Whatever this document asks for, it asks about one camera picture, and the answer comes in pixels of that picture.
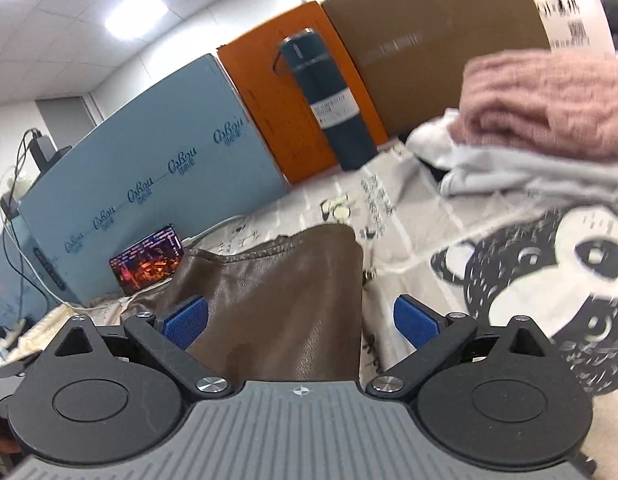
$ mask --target dark blue thermos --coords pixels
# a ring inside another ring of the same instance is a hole
[[[340,167],[357,170],[378,154],[367,125],[323,38],[311,28],[279,46]]]

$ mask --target orange board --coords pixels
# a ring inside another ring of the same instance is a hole
[[[249,113],[289,182],[299,182],[337,164],[323,131],[294,76],[280,60],[278,44],[305,28],[323,37],[351,89],[376,144],[387,132],[338,33],[316,2],[301,5],[254,28],[218,49],[218,57],[233,80]]]

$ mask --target phone screen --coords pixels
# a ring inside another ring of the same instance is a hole
[[[169,278],[180,265],[184,250],[172,226],[143,238],[110,259],[110,266],[126,296]]]

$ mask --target cartoon bear ear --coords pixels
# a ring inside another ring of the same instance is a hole
[[[464,285],[466,266],[474,250],[475,244],[470,240],[449,246],[431,256],[431,269],[441,280]]]

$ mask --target ceiling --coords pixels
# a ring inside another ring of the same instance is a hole
[[[0,104],[93,90],[148,43],[214,0],[162,0],[169,12],[142,40],[104,23],[122,0],[0,0]]]

